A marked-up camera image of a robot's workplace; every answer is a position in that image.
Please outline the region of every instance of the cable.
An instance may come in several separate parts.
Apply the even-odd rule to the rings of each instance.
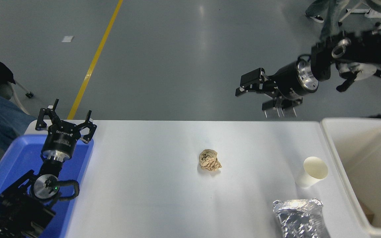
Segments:
[[[302,55],[298,56],[298,60],[300,60],[304,56],[308,56],[308,60],[307,60],[308,62],[311,60],[311,55],[310,54],[302,54]]]

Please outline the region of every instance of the blue tray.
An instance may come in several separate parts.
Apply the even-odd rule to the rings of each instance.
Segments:
[[[0,162],[0,194],[9,185],[19,179],[30,169],[39,172],[42,165],[40,157],[46,135],[25,135],[18,137],[8,148]],[[73,157],[65,161],[60,173],[60,180],[75,179],[79,183],[88,166],[93,140],[88,144],[78,141]],[[61,187],[63,196],[73,194],[72,187]],[[55,217],[48,224],[40,238],[62,238],[65,236],[68,221],[73,210],[75,199],[69,202],[57,202],[53,206]]]

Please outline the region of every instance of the white paper cup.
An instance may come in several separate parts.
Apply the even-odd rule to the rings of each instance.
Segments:
[[[327,165],[318,157],[308,157],[304,161],[295,183],[301,188],[308,188],[327,177]]]

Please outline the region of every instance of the white storage bin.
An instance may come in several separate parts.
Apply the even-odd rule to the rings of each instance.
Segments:
[[[326,118],[321,126],[359,222],[381,238],[381,119]],[[374,214],[372,225],[358,200]]]

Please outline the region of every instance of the white tabletop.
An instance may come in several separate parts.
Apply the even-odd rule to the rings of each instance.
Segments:
[[[279,238],[272,202],[314,197],[324,202],[331,237],[369,237],[351,210],[318,122],[94,124],[94,149],[68,238]],[[218,152],[218,172],[199,167],[203,149]],[[302,189],[294,176],[309,156],[322,158],[329,175]]]

